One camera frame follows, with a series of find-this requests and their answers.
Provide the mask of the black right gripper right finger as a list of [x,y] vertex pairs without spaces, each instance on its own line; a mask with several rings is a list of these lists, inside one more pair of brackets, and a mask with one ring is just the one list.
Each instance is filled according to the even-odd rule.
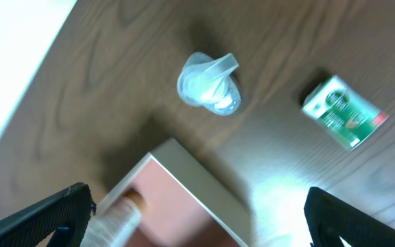
[[309,189],[304,215],[313,247],[395,246],[395,230],[319,187]]

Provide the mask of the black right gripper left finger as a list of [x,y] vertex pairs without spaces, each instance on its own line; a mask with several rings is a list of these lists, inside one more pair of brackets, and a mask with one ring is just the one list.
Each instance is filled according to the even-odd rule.
[[0,246],[80,246],[88,221],[96,214],[90,188],[75,183],[0,220]]

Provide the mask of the white cream shampoo tube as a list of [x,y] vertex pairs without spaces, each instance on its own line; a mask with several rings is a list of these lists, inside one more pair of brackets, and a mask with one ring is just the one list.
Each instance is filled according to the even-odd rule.
[[127,191],[104,213],[90,219],[80,247],[125,246],[141,222],[145,205],[138,191]]

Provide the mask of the green Dettol soap bar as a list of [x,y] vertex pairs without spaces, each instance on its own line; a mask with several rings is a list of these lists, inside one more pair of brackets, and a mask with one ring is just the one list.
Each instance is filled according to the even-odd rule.
[[353,150],[389,116],[333,75],[308,94],[302,112],[316,121],[344,148]]

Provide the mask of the clear pump soap bottle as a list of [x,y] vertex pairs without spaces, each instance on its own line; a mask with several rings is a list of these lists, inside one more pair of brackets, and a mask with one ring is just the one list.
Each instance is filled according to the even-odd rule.
[[232,75],[238,67],[232,53],[213,59],[195,52],[178,77],[178,95],[192,107],[204,107],[216,115],[231,115],[241,104],[237,81]]

